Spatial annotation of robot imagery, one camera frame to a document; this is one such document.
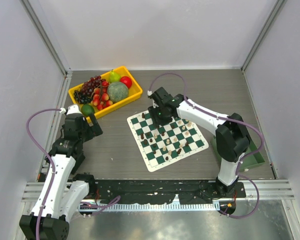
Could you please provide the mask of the green plastic tray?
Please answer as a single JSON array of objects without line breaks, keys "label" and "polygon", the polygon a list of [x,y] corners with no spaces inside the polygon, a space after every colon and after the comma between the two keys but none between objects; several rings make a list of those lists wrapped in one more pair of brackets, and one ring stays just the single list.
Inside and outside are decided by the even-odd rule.
[{"label": "green plastic tray", "polygon": [[[211,141],[211,146],[213,148],[214,154],[216,156],[216,159],[218,161],[218,164],[221,164],[221,156],[217,152],[217,142],[216,139],[213,138]],[[243,160],[243,163],[240,165],[239,171],[240,172],[247,172],[248,170],[260,167],[265,163],[265,159],[262,157],[260,152],[257,152],[253,155],[248,156]]]}]

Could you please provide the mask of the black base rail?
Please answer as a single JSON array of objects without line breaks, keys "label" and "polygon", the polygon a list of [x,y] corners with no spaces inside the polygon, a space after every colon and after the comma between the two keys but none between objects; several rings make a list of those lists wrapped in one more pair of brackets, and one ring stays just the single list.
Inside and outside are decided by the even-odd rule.
[{"label": "black base rail", "polygon": [[214,180],[101,180],[84,197],[108,204],[119,196],[119,204],[163,205],[171,204],[175,197],[182,205],[206,204],[220,199],[244,199],[246,191],[242,182],[225,192]]}]

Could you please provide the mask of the black grape bunch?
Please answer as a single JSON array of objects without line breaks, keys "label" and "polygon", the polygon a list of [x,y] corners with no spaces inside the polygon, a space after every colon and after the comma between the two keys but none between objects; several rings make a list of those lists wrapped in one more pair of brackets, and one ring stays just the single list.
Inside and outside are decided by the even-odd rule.
[{"label": "black grape bunch", "polygon": [[73,97],[78,104],[89,104],[92,101],[92,98],[88,95],[85,95],[79,90],[75,90],[73,93]]}]

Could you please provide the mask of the green white chess board mat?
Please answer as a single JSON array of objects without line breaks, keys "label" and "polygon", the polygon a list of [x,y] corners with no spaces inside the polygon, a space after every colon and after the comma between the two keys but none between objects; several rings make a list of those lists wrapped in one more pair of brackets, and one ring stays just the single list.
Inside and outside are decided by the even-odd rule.
[{"label": "green white chess board mat", "polygon": [[[165,168],[209,147],[197,125],[187,119],[173,118],[172,122],[155,128],[146,110],[128,117],[127,123],[149,172]],[[144,145],[144,140],[148,141],[148,145]]]}]

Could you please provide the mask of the yellow plastic fruit tray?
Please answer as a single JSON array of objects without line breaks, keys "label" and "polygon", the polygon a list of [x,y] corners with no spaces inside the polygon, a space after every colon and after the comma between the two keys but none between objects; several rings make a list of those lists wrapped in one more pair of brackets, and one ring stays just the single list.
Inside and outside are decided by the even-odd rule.
[{"label": "yellow plastic fruit tray", "polygon": [[[111,105],[111,106],[109,106],[109,107],[107,107],[107,108],[105,108],[103,110],[98,111],[96,107],[92,106],[91,103],[88,103],[89,105],[91,105],[94,108],[94,110],[95,110],[95,114],[94,115],[95,115],[95,117],[97,119],[103,117],[106,114],[109,114],[109,113],[117,110],[118,108],[123,107],[124,105],[127,105],[127,104],[129,104],[129,103],[137,100],[138,98],[141,97],[141,95],[143,93],[142,88],[139,86],[139,84],[137,83],[137,81],[134,79],[134,77],[131,75],[131,73],[128,71],[128,69],[125,66],[120,66],[118,68],[115,68],[114,71],[117,72],[118,74],[120,74],[121,77],[123,77],[123,76],[130,77],[131,80],[132,80],[132,86],[131,86],[130,89],[128,89],[128,97],[127,98],[125,98],[125,99],[123,99],[123,100],[121,100],[121,101],[119,101],[117,103],[113,102],[113,105]],[[102,74],[100,76],[101,76],[101,83],[102,83],[102,81],[108,81],[109,82],[110,71],[108,71],[108,72],[106,72],[106,73],[104,73],[104,74]],[[72,102],[74,104],[78,104],[79,105],[79,109],[81,109],[81,107],[82,107],[83,104],[79,104],[79,103],[77,103],[75,101],[75,99],[74,99],[74,91],[76,91],[76,90],[80,91],[80,89],[81,89],[81,87],[82,87],[82,85],[84,83],[81,83],[81,84],[79,84],[79,85],[77,85],[75,87],[72,87],[72,88],[70,88],[68,90],[68,94],[69,94]],[[89,123],[91,122],[89,116],[86,117],[86,119],[87,119],[87,121]]]}]

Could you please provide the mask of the dark purple grape bunch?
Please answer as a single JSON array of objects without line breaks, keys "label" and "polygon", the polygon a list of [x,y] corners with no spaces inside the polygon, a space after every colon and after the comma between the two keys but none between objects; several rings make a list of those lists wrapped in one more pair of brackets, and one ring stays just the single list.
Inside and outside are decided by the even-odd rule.
[{"label": "dark purple grape bunch", "polygon": [[80,93],[84,97],[91,98],[94,94],[94,90],[101,85],[101,76],[96,75],[95,77],[91,77],[89,81],[85,82],[81,88]]}]

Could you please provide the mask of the green pear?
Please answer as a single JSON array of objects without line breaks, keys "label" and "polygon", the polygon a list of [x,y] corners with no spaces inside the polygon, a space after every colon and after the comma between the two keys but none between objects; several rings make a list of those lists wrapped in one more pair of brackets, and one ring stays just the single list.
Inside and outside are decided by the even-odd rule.
[{"label": "green pear", "polygon": [[119,82],[120,79],[121,75],[112,69],[109,73],[109,82],[112,84],[115,82]]}]

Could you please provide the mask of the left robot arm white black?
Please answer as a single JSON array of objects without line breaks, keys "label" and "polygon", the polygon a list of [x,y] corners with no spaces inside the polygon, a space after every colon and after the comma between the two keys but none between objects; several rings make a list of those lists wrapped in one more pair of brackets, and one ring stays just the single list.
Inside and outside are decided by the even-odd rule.
[{"label": "left robot arm white black", "polygon": [[97,185],[91,174],[76,174],[65,192],[68,178],[85,159],[83,144],[103,134],[96,118],[92,124],[81,113],[68,113],[60,137],[48,153],[50,168],[40,196],[29,215],[22,215],[19,226],[28,240],[65,240],[70,221],[81,200],[92,199]]}]

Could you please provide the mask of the green avocado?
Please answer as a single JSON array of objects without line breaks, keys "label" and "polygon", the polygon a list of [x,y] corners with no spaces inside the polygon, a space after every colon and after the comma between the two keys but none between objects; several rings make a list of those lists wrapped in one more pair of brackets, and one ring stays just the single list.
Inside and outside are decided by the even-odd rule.
[{"label": "green avocado", "polygon": [[81,113],[85,116],[85,117],[89,117],[90,115],[94,115],[95,114],[95,109],[90,105],[90,104],[84,104],[81,107]]}]

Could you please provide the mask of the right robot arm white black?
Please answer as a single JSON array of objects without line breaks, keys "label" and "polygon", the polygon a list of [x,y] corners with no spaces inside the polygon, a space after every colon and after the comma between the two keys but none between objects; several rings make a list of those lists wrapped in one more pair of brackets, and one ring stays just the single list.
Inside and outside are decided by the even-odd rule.
[{"label": "right robot arm white black", "polygon": [[152,100],[148,112],[156,128],[180,118],[189,120],[213,134],[217,152],[221,157],[215,188],[222,197],[232,194],[239,179],[239,161],[252,140],[247,127],[242,124],[242,117],[237,113],[226,115],[214,112],[182,94],[172,96],[163,87],[154,92],[149,90],[147,96]]}]

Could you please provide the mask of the red apple in tray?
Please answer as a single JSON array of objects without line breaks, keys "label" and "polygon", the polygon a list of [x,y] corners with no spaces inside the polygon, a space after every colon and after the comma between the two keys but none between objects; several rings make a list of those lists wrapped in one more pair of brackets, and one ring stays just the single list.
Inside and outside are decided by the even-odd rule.
[{"label": "red apple in tray", "polygon": [[133,82],[132,82],[131,78],[128,77],[128,76],[121,77],[119,81],[121,83],[125,84],[128,89],[130,89],[131,86],[133,85]]}]

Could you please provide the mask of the green netted melon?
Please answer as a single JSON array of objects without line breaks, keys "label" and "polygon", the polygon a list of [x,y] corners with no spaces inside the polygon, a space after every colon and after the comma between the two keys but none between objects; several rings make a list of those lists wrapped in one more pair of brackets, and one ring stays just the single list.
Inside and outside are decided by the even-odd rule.
[{"label": "green netted melon", "polygon": [[109,99],[111,101],[117,103],[128,97],[129,89],[124,83],[120,81],[113,82],[109,85],[107,94],[109,95]]}]

